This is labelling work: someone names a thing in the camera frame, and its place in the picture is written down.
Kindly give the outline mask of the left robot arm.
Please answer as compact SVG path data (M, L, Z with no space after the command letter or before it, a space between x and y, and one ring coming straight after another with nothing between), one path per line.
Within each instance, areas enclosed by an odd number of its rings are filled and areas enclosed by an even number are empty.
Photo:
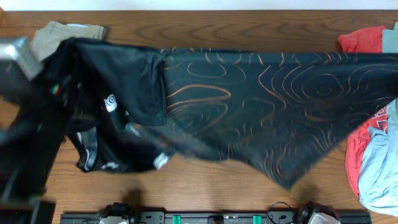
M45 101L10 59L1 61L1 96L19 105L1 130L1 223L51 223L56 203L43 195L69 115Z

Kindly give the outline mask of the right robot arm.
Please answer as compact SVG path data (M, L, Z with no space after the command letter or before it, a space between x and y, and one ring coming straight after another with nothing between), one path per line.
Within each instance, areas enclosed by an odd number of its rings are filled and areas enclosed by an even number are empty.
M334 208L309 201L296 214L296 224L341 224Z

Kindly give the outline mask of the black printed cycling jersey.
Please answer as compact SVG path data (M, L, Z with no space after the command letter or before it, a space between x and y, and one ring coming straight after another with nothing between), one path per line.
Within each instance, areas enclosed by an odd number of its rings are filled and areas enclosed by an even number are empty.
M144 172L179 153L253 166L286 189L397 96L396 54L153 49L67 39L44 60L75 104L85 172Z

